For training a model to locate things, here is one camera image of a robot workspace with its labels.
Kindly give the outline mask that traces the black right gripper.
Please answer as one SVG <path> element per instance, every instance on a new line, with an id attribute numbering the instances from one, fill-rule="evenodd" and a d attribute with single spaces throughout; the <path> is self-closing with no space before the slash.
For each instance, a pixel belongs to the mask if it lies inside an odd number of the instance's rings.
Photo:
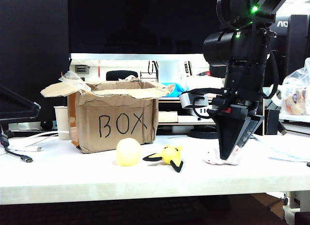
<path id="1" fill-rule="evenodd" d="M 216 123 L 219 156 L 227 160 L 235 146 L 242 148 L 262 124 L 264 116 L 256 115 L 256 112 L 263 94 L 234 88 L 212 88 L 211 92 L 216 97 L 207 113 Z M 245 109 L 233 109 L 238 106 Z"/>

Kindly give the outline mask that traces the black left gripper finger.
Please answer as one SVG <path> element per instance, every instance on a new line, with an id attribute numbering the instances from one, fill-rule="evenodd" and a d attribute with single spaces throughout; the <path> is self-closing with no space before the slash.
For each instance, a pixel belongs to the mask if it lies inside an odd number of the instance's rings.
<path id="1" fill-rule="evenodd" d="M 38 116 L 40 105 L 1 86 L 0 120 L 27 120 Z"/>

